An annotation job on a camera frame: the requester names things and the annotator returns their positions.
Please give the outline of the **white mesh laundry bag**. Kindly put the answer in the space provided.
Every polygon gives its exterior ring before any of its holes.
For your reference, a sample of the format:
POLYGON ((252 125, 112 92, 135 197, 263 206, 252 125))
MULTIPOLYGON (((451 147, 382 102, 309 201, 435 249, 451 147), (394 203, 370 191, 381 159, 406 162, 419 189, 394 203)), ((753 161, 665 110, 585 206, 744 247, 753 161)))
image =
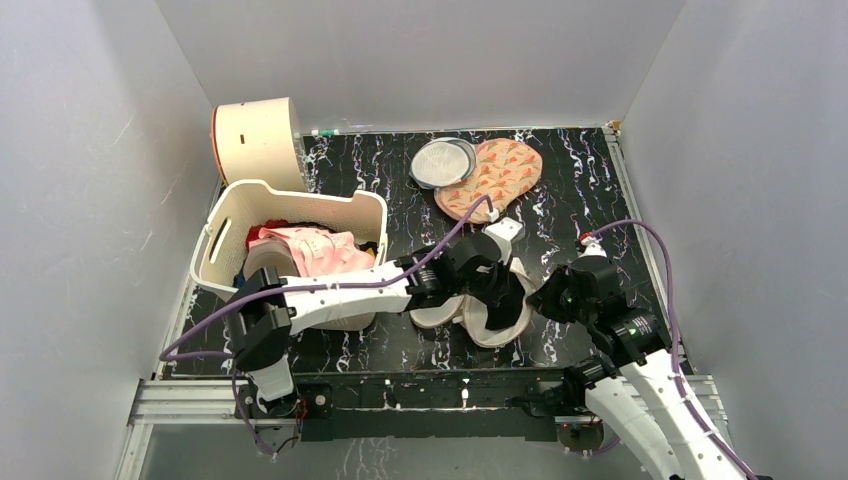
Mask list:
POLYGON ((518 258, 511 260, 508 279, 520 286, 520 294, 508 297, 498 307, 489 307, 470 295, 459 295, 449 298, 441 306, 413 310, 410 313, 411 321, 424 329, 459 323, 477 346, 505 346, 530 325, 532 311, 527 299, 537 290, 518 258))

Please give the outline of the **pink bra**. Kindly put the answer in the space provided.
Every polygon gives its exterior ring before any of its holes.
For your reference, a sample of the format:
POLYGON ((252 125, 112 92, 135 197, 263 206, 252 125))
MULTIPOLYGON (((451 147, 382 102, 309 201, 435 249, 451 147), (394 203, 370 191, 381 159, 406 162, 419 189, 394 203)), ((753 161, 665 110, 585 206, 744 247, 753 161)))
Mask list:
POLYGON ((282 240, 290 248, 301 277, 348 273, 375 265, 375 257, 361 250, 349 231, 331 233, 316 227, 262 227, 251 246, 270 238, 282 240))

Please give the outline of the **cream plastic laundry basket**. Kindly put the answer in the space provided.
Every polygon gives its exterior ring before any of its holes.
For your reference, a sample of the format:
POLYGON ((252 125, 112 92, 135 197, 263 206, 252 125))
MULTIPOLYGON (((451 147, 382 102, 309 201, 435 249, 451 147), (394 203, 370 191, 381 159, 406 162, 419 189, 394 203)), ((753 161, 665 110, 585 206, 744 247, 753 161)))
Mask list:
POLYGON ((249 229, 268 220, 312 222, 349 231, 358 242, 377 244, 376 264, 388 253, 387 204, 382 196, 357 190, 349 197, 280 191, 262 180, 240 180, 226 187, 198 237, 190 275, 204 290, 228 301, 243 267, 249 229))

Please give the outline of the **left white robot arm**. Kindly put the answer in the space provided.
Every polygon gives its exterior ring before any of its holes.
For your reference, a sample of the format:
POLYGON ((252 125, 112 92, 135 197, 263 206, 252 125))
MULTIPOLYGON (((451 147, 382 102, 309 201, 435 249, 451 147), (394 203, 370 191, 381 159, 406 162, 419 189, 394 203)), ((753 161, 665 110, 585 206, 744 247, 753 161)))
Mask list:
POLYGON ((461 324, 474 344, 499 348, 529 325, 535 288, 513 257, 524 229, 505 219, 453 246, 437 245, 382 265, 319 277, 256 272, 229 302, 234 366, 275 416, 294 411, 299 391, 290 337, 338 320, 381 312, 410 315, 419 328, 461 324))

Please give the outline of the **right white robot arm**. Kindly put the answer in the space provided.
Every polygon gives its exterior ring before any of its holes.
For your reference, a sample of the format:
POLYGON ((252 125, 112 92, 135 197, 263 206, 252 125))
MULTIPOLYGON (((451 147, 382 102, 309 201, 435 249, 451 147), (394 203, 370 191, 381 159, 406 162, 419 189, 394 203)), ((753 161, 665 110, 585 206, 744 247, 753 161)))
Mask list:
POLYGON ((652 312, 630 305, 614 264, 585 255, 528 299, 545 318, 585 327, 598 354, 565 368, 564 407, 608 425, 655 479, 752 479, 680 372, 652 312))

